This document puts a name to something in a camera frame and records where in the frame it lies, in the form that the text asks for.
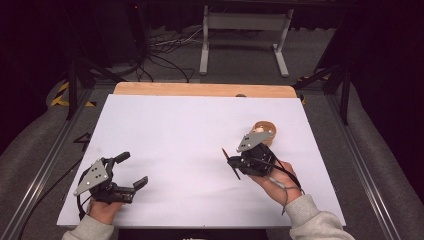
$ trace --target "hazard tape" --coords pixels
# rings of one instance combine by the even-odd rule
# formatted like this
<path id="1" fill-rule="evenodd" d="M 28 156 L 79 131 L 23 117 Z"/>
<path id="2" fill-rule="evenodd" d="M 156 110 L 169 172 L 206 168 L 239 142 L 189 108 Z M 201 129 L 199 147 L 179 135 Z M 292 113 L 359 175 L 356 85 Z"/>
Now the hazard tape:
<path id="1" fill-rule="evenodd" d="M 56 96 L 54 97 L 52 103 L 50 104 L 50 106 L 64 106 L 64 107 L 69 107 L 69 101 L 63 101 L 62 100 L 62 96 L 63 94 L 66 92 L 66 90 L 69 87 L 69 81 L 65 80 L 62 84 L 62 86 L 60 86 L 59 90 L 56 93 Z M 97 102 L 90 102 L 88 101 L 85 104 L 86 107 L 95 107 L 97 106 Z"/>

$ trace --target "gray carpet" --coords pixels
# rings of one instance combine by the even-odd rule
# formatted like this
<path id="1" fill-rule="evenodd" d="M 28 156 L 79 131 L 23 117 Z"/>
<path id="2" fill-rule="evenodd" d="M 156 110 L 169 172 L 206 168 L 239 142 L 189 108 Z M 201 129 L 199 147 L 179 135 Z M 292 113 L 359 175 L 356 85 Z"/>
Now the gray carpet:
<path id="1" fill-rule="evenodd" d="M 290 73 L 290 77 L 286 79 L 280 77 L 274 55 L 270 50 L 274 39 L 278 37 L 278 34 L 274 32 L 262 32 L 254 38 L 234 32 L 216 34 L 211 39 L 209 69 L 206 76 L 198 74 L 200 43 L 194 42 L 171 54 L 160 56 L 177 64 L 180 68 L 194 68 L 196 72 L 192 82 L 291 85 L 297 78 L 313 73 L 332 35 L 332 30 L 290 31 L 283 48 L 283 55 Z M 184 78 L 179 71 L 157 66 L 149 60 L 146 60 L 144 69 L 155 81 L 181 81 Z M 137 81 L 139 79 L 137 74 L 134 73 L 125 78 Z M 148 79 L 146 74 L 141 76 L 142 81 Z M 93 133 L 106 96 L 113 91 L 113 86 L 102 84 L 107 82 L 99 82 L 92 92 L 90 101 L 96 101 L 97 106 L 83 108 L 66 139 L 43 192 L 83 156 L 83 144 L 73 143 L 73 141 L 87 132 Z M 52 89 L 46 100 L 48 104 L 59 86 L 60 84 Z M 356 239 L 386 239 L 367 192 L 358 177 L 348 143 L 337 125 L 337 116 L 331 112 L 327 97 L 317 91 L 304 91 L 303 94 L 306 97 L 307 117 L 346 219 L 346 231 Z M 0 156 L 0 211 L 2 212 L 0 232 L 6 229 L 19 207 L 55 142 L 65 122 L 66 114 L 67 107 L 49 107 L 47 113 L 28 126 Z M 349 128 L 374 177 L 400 237 L 423 239 L 422 203 L 363 111 L 354 89 L 350 97 L 349 123 Z M 23 239 L 61 238 L 67 229 L 56 226 L 56 220 L 63 205 L 64 195 L 75 177 L 74 174 L 75 171 L 69 174 L 37 207 L 26 226 Z M 290 239 L 286 228 L 268 230 L 268 236 L 270 240 Z"/>

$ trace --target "person's left hand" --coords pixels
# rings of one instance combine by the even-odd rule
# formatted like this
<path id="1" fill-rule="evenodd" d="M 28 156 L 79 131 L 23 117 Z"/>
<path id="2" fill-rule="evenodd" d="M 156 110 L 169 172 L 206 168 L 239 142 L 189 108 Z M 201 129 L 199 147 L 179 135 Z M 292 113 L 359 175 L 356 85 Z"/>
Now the person's left hand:
<path id="1" fill-rule="evenodd" d="M 122 202 L 107 204 L 105 202 L 97 202 L 94 198 L 91 198 L 88 215 L 101 223 L 112 225 L 113 219 L 122 205 L 124 205 Z"/>

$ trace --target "sleeve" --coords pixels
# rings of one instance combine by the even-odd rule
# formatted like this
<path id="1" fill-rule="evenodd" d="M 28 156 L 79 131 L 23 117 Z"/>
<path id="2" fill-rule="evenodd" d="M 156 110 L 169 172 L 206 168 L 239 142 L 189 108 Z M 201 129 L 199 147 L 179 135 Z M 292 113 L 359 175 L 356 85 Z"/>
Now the sleeve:
<path id="1" fill-rule="evenodd" d="M 320 211 L 311 195 L 298 197 L 286 206 L 292 222 L 290 236 L 295 239 L 354 239 L 343 230 L 336 215 Z"/>
<path id="2" fill-rule="evenodd" d="M 109 240 L 113 230 L 113 225 L 103 224 L 85 215 L 73 231 L 68 231 L 63 235 L 62 240 Z"/>

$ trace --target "white paper sheet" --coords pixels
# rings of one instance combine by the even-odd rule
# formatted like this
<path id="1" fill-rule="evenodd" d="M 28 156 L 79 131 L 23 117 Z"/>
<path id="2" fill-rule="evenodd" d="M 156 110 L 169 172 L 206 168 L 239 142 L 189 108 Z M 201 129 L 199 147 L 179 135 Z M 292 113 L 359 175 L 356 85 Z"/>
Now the white paper sheet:
<path id="1" fill-rule="evenodd" d="M 269 228 L 290 226 L 282 207 L 249 177 L 237 179 L 221 151 L 236 147 L 254 123 L 277 127 L 271 146 L 292 163 L 318 208 L 345 225 L 340 205 L 299 99 L 109 95 L 57 224 L 79 223 L 73 196 L 96 159 L 129 151 L 113 181 L 149 183 L 115 218 L 121 228 Z"/>

